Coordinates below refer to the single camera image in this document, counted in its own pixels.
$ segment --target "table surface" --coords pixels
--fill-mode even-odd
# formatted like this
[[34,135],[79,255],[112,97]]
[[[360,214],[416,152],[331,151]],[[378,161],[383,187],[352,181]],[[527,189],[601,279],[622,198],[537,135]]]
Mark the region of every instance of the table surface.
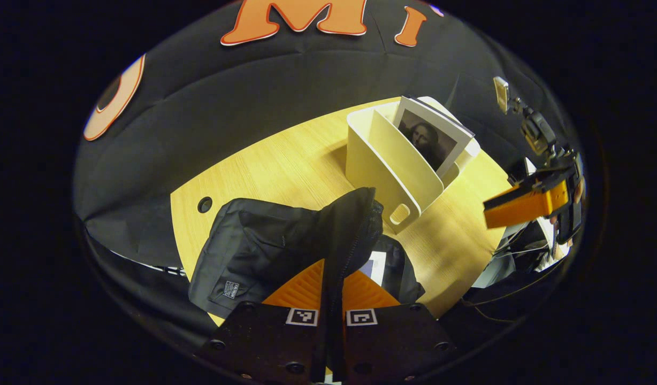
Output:
[[[172,223],[184,270],[192,278],[218,208],[235,198],[260,199],[319,210],[353,190],[345,178],[347,115],[397,102],[399,97],[357,105],[303,122],[256,142],[185,183],[171,195]],[[419,299],[435,317],[452,307],[490,261],[504,227],[486,229],[483,201],[510,188],[507,173],[484,151],[473,159],[422,216],[395,235],[409,256]],[[197,205],[211,197],[202,214]],[[210,315],[216,324],[223,319]]]

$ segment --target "black bag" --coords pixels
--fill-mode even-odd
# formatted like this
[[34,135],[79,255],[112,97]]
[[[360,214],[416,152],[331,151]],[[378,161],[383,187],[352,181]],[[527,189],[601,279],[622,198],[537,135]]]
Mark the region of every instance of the black bag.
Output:
[[202,248],[189,299],[225,318],[238,302],[264,301],[322,258],[332,285],[329,296],[336,298],[342,280],[377,250],[387,253],[385,290],[401,302],[415,302],[424,289],[402,245],[382,235],[383,207],[374,195],[373,188],[359,188],[319,211],[255,199],[228,202]]

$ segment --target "wooden table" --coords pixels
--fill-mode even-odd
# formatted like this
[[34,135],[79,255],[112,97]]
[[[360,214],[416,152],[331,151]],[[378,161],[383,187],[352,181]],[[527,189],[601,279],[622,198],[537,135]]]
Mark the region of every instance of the wooden table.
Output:
[[[253,198],[319,210],[353,190],[345,178],[350,112],[399,97],[357,105],[285,129],[229,156],[171,195],[172,222],[184,270],[192,278],[219,207],[234,198]],[[426,289],[421,302],[439,317],[471,287],[490,261],[504,227],[486,229],[483,201],[510,188],[507,173],[485,152],[403,232],[387,224],[409,256],[417,281]],[[211,197],[212,208],[197,205]],[[223,319],[210,315],[216,324]]]

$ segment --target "file organizer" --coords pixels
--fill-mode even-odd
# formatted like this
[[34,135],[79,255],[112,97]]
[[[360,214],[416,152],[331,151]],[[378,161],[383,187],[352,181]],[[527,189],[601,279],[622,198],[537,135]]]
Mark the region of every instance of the file organizer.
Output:
[[[459,122],[434,98],[420,99]],[[395,234],[421,217],[480,151],[478,142],[472,139],[440,178],[393,124],[399,104],[386,103],[348,115],[345,170],[346,178],[355,188],[377,188],[376,200],[383,205],[383,220]],[[393,214],[400,206],[404,206],[408,214],[397,221]]]

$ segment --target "orange letter m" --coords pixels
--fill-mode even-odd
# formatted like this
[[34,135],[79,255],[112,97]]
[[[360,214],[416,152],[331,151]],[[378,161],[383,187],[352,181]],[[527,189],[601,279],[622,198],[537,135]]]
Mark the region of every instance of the orange letter m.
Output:
[[223,45],[236,45],[264,39],[279,31],[280,25],[269,22],[269,12],[276,8],[286,24],[302,32],[326,7],[328,16],[317,24],[328,34],[363,35],[362,24],[366,0],[244,0],[233,31],[221,37]]

